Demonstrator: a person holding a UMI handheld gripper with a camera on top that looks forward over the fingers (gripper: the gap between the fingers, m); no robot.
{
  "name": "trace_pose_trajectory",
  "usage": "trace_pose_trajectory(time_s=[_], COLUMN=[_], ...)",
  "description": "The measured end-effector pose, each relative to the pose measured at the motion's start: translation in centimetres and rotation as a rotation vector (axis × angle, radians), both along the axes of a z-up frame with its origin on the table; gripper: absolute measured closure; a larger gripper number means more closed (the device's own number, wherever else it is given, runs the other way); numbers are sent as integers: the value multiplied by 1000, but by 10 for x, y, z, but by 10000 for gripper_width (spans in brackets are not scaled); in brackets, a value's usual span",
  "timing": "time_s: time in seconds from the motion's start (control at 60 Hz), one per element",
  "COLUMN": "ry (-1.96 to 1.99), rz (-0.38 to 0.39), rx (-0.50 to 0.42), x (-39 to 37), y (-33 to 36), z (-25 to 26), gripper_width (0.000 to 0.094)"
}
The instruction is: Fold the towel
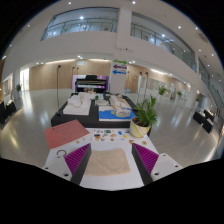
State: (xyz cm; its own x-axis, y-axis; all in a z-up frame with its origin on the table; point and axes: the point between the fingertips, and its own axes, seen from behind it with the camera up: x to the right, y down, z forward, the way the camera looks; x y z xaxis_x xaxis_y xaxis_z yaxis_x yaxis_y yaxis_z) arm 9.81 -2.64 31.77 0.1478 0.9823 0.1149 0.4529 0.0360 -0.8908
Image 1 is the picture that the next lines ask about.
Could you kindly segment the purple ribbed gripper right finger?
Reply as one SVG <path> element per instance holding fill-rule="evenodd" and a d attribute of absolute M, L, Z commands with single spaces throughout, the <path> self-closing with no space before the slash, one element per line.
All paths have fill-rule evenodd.
<path fill-rule="evenodd" d="M 132 144 L 132 156 L 138 168 L 140 177 L 144 185 L 153 182 L 151 173 L 159 158 L 159 155 L 137 143 Z"/>

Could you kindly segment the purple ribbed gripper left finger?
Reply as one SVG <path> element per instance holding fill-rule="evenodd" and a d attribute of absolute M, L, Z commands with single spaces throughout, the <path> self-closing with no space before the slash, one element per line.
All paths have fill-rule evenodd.
<path fill-rule="evenodd" d="M 72 173 L 71 182 L 79 185 L 91 156 L 91 144 L 86 144 L 64 157 Z"/>

